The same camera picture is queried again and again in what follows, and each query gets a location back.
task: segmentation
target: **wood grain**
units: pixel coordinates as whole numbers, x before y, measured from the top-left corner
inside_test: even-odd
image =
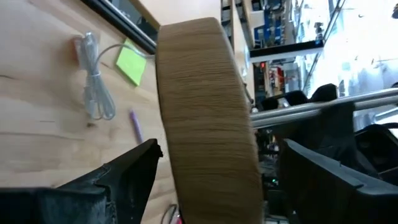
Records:
[[[188,224],[262,220],[256,145],[227,41],[214,18],[159,31],[159,102]]]
[[[0,187],[57,187],[136,147],[134,108],[144,139],[157,138],[165,154],[143,222],[158,224],[176,196],[154,61],[134,87],[116,70],[119,50],[107,52],[100,70],[116,117],[91,121],[70,40],[91,31],[103,50],[125,36],[79,0],[0,1],[0,29]]]

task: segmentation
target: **metal rail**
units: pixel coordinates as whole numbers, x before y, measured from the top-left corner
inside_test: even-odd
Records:
[[[355,103],[356,110],[396,104],[398,103],[398,88],[342,97],[326,103],[306,103],[304,105],[255,113],[251,115],[251,121],[254,128],[265,128],[311,118],[320,114],[321,109],[348,102]]]

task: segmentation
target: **wooden wheel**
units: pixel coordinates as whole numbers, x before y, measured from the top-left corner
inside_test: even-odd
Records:
[[[188,224],[262,223],[257,147],[232,49],[214,18],[162,26],[160,110]]]

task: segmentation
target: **green sticky note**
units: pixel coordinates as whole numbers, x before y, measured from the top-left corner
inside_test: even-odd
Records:
[[[135,48],[129,40],[126,40],[124,43]],[[136,54],[131,49],[123,47],[122,51],[120,51],[118,60],[116,61],[116,66],[118,66],[128,79],[130,79],[135,85],[139,86],[146,63],[147,60],[145,58]]]

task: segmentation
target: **white cable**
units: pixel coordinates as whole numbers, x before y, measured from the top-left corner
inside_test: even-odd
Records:
[[[155,55],[145,55],[126,44],[114,44],[98,54],[98,44],[92,33],[87,33],[84,38],[75,40],[75,47],[80,67],[87,70],[84,91],[85,108],[92,119],[111,120],[116,115],[116,108],[98,68],[101,56],[114,47],[128,48],[144,58],[154,58]]]

